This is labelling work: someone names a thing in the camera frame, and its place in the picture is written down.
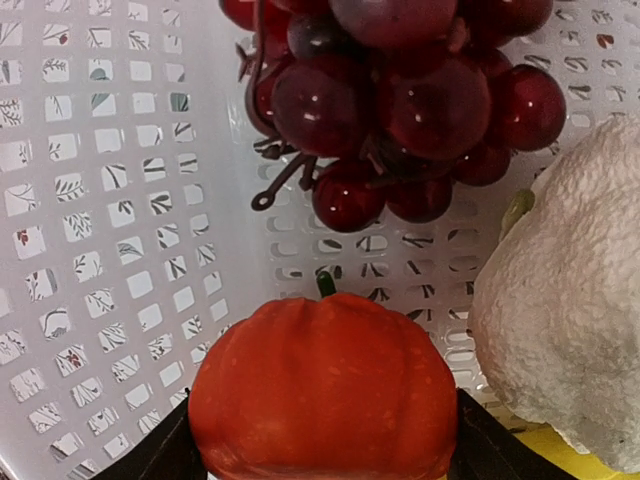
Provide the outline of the white plastic basket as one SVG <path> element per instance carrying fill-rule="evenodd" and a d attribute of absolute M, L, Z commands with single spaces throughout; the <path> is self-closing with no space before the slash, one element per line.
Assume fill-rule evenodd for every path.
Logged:
<path fill-rule="evenodd" d="M 473 282 L 514 193 L 598 123 L 639 110 L 639 5 L 559 1 L 510 42 L 548 71 L 568 119 L 498 183 L 459 186 L 438 221 L 384 214 L 338 234 L 259 157 L 236 47 L 214 1 L 1 5 L 1 474 L 88 479 L 184 397 L 209 346 L 273 298 L 341 289 L 421 324 L 459 386 L 525 430 L 466 333 Z"/>

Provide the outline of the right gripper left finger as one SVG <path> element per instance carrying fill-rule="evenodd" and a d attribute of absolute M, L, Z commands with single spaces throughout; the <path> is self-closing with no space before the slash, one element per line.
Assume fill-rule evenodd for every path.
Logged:
<path fill-rule="evenodd" d="M 129 453 L 94 476 L 95 480 L 206 480 L 188 422 L 179 404 Z"/>

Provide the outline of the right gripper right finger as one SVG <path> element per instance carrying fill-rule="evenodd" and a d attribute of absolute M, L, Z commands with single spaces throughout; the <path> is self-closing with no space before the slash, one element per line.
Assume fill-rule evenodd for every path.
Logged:
<path fill-rule="evenodd" d="M 458 433 L 450 479 L 574 479 L 517 439 L 463 389 L 457 390 L 457 404 Z"/>

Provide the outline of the white cauliflower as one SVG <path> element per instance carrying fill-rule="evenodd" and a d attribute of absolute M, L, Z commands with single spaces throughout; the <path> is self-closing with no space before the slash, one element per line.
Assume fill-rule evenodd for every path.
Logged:
<path fill-rule="evenodd" d="M 626 474 L 639 470 L 639 121 L 614 117 L 509 207 L 469 327 L 513 414 Z"/>

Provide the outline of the orange pumpkin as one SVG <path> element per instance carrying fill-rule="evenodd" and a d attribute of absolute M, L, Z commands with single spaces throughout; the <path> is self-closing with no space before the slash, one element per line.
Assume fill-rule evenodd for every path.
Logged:
<path fill-rule="evenodd" d="M 438 479 L 453 375 L 428 333 L 364 297 L 273 300 L 209 349 L 188 402 L 220 479 Z"/>

